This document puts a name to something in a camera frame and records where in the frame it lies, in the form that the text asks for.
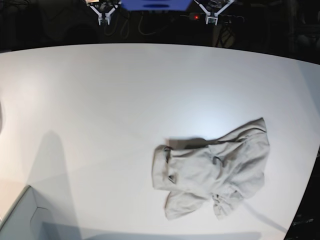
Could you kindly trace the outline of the light grey t-shirt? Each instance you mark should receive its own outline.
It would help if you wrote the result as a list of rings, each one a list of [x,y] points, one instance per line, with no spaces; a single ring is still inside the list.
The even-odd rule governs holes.
[[[153,155],[152,185],[168,191],[169,220],[213,201],[218,219],[229,216],[265,184],[270,153],[265,120],[250,121],[213,140],[194,138],[158,146]]]

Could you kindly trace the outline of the white cardboard box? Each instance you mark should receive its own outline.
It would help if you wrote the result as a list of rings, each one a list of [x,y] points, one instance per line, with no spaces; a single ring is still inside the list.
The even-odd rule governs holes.
[[[0,222],[2,240],[81,240],[71,211],[63,212],[27,185]]]

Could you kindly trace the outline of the blue box at top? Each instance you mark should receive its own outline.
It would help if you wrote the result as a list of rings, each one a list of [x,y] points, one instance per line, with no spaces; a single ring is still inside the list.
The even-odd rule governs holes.
[[[129,11],[185,11],[192,0],[122,0]]]

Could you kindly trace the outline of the black power strip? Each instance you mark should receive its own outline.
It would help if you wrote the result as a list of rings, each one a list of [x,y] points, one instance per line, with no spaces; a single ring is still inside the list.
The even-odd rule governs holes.
[[[245,18],[238,15],[230,14],[219,14],[218,16],[208,16],[205,13],[191,12],[189,14],[181,14],[181,17],[186,17],[191,21],[200,21],[203,19],[208,24],[234,24],[234,23],[245,23]]]

